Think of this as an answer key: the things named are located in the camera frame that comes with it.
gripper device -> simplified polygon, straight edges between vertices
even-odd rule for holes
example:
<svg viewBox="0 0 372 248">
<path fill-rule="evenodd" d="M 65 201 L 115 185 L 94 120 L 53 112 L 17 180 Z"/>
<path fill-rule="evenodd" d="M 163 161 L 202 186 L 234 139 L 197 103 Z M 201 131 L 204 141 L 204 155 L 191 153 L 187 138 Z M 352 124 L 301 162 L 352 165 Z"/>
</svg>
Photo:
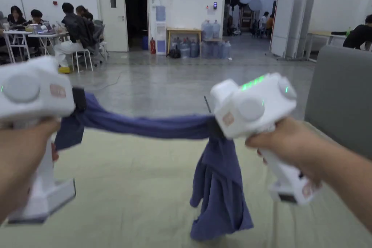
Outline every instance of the gripper device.
<svg viewBox="0 0 372 248">
<path fill-rule="evenodd" d="M 68 77 L 58 73 L 52 57 L 0 67 L 0 123 L 21 129 L 44 117 L 66 117 L 75 110 Z M 53 176 L 51 140 L 38 166 L 27 205 L 8 217 L 9 223 L 43 223 L 76 195 L 73 179 L 56 182 Z"/>
<path fill-rule="evenodd" d="M 266 74 L 242 86 L 233 80 L 216 84 L 211 95 L 215 118 L 228 139 L 250 137 L 275 130 L 275 123 L 296 108 L 297 94 L 289 80 L 278 73 Z M 316 187 L 297 168 L 280 161 L 268 150 L 259 150 L 278 178 L 269 187 L 275 200 L 308 204 Z"/>
</svg>

gray cushion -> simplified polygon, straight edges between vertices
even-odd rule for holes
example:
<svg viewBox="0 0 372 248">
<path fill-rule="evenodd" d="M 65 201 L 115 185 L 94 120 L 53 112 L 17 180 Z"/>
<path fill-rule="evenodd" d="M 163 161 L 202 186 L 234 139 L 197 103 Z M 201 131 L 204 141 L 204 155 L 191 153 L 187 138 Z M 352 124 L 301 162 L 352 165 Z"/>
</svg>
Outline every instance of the gray cushion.
<svg viewBox="0 0 372 248">
<path fill-rule="evenodd" d="M 305 120 L 372 159 L 372 53 L 326 46 L 320 52 Z"/>
</svg>

red fire extinguisher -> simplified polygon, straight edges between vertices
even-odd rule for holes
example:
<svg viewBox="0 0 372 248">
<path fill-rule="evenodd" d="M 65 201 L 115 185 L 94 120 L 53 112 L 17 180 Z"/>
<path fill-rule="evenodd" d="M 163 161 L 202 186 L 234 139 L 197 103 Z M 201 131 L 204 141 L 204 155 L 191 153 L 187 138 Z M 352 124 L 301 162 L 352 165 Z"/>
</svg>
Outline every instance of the red fire extinguisher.
<svg viewBox="0 0 372 248">
<path fill-rule="evenodd" d="M 151 41 L 150 41 L 150 52 L 151 54 L 156 54 L 155 40 L 153 37 L 151 37 Z"/>
</svg>

fabric fold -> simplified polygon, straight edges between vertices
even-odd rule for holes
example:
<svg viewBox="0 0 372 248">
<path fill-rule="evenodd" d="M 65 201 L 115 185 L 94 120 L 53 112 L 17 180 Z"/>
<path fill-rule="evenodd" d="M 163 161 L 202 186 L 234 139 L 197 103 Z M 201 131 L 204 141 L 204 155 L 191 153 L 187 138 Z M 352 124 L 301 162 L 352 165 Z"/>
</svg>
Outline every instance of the fabric fold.
<svg viewBox="0 0 372 248">
<path fill-rule="evenodd" d="M 83 113 L 62 119 L 55 140 L 57 150 L 81 143 L 85 127 L 160 139 L 209 138 L 194 174 L 190 205 L 197 207 L 201 200 L 203 202 L 190 235 L 204 241 L 253 227 L 234 142 L 212 137 L 208 122 L 213 115 L 129 118 L 106 111 L 91 93 L 86 93 L 86 102 Z"/>
</svg>

green led light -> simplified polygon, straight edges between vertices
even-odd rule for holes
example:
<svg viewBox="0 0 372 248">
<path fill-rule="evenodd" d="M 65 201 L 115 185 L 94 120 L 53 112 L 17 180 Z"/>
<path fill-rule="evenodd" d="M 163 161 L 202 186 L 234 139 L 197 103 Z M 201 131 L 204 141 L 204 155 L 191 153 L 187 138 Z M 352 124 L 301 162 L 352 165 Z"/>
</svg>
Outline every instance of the green led light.
<svg viewBox="0 0 372 248">
<path fill-rule="evenodd" d="M 260 83 L 261 81 L 263 81 L 264 79 L 264 76 L 261 76 L 259 78 L 256 78 L 255 80 L 252 80 L 246 84 L 243 84 L 242 85 L 242 90 L 246 90 L 247 88 L 251 88 L 253 85 L 256 85 L 257 83 Z"/>
</svg>

